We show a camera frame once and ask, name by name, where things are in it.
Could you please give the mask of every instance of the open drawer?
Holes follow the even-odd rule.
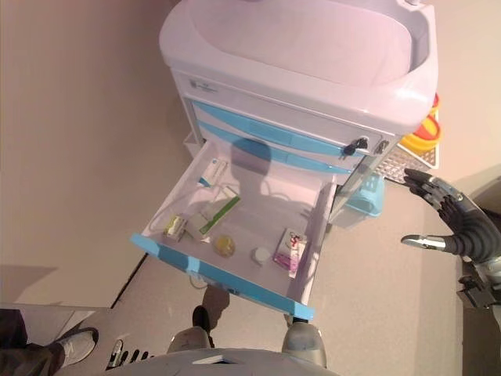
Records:
[[[209,139],[141,235],[132,242],[147,253],[208,283],[309,320],[314,309],[308,298],[319,262],[323,237],[336,189],[336,176],[278,162],[267,146],[237,138],[232,142]],[[228,161],[216,185],[205,187],[199,179],[213,158]],[[210,238],[229,235],[235,253],[224,258],[211,243],[187,232],[180,241],[163,235],[173,215],[189,218],[214,200],[223,186],[240,196],[238,204],[211,230]],[[295,278],[273,261],[262,266],[252,259],[253,250],[265,247],[274,253],[286,228],[308,237]]]

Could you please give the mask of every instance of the blue drawer trim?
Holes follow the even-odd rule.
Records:
[[[198,121],[197,123],[199,127],[205,128],[220,139],[224,139],[229,143],[236,144],[240,149],[265,160],[269,160],[271,158],[274,161],[285,163],[294,167],[305,168],[312,171],[326,172],[329,174],[351,174],[351,170],[332,166],[331,164],[319,161],[314,161],[300,155],[288,153],[284,150],[265,145],[264,143],[259,143],[258,141],[254,141],[252,139],[244,139],[238,135],[234,135],[233,133],[204,123],[203,121]]]
[[[211,116],[224,121],[226,124],[246,132],[249,135],[256,136],[260,139],[265,139],[271,143],[277,143],[282,146],[292,147],[294,149],[308,151],[310,153],[335,155],[340,157],[343,155],[343,148],[335,146],[312,137],[300,135],[295,132],[288,131],[283,128],[270,125],[262,121],[257,121],[242,115],[234,114],[233,112],[222,110],[201,102],[194,102],[197,107]],[[363,157],[363,154],[356,152],[354,157]]]
[[[182,272],[199,274],[222,284],[230,292],[241,295],[254,302],[278,309],[279,311],[305,320],[311,320],[315,315],[315,310],[313,308],[267,290],[248,280],[228,273],[225,270],[209,265],[198,258],[185,255],[163,244],[158,244],[155,240],[139,235],[138,233],[132,235],[131,242],[144,249],[149,255],[174,266]]]

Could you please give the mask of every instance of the round yellow pill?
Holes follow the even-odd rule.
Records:
[[[228,235],[219,235],[212,245],[222,257],[230,257],[235,253],[235,242]]]

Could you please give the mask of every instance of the gray sneaker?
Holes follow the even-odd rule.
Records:
[[[80,362],[96,347],[92,331],[82,331],[81,333],[60,339],[57,343],[64,349],[64,362],[61,367]]]

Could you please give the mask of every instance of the robotic finger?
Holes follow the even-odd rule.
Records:
[[[471,275],[460,279],[458,294],[475,307],[501,304],[501,232],[490,218],[465,194],[447,182],[406,169],[405,184],[423,198],[451,229],[451,236],[407,235],[403,244],[467,256]]]

